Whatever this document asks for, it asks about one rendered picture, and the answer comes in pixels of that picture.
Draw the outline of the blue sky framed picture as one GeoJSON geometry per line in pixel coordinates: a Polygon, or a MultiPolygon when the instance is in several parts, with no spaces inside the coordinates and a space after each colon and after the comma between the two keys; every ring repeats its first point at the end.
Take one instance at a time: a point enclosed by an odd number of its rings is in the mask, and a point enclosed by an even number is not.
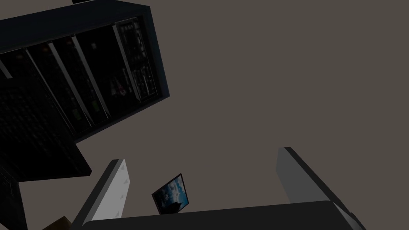
{"type": "Polygon", "coordinates": [[[160,215],[179,213],[189,204],[182,174],[152,193],[152,198],[160,215]]]}

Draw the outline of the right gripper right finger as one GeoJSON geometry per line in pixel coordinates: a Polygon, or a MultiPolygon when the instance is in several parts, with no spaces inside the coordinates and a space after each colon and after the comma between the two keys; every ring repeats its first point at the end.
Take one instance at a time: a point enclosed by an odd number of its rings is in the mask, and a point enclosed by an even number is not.
{"type": "Polygon", "coordinates": [[[291,203],[330,201],[351,230],[367,230],[291,147],[278,149],[276,173],[291,203]]]}

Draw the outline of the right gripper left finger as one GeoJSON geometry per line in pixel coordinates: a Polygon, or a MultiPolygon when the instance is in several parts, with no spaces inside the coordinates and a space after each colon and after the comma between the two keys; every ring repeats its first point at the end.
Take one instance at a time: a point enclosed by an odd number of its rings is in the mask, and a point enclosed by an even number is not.
{"type": "Polygon", "coordinates": [[[130,179],[124,159],[112,160],[72,225],[84,225],[95,220],[121,218],[130,179]]]}

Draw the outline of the dark bookshelf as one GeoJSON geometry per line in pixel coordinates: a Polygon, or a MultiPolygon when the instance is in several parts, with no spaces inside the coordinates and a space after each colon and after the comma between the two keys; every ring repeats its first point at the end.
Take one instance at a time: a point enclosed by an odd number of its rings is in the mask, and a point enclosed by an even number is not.
{"type": "Polygon", "coordinates": [[[76,144],[169,96],[150,6],[0,20],[0,167],[18,182],[89,176],[76,144]]]}

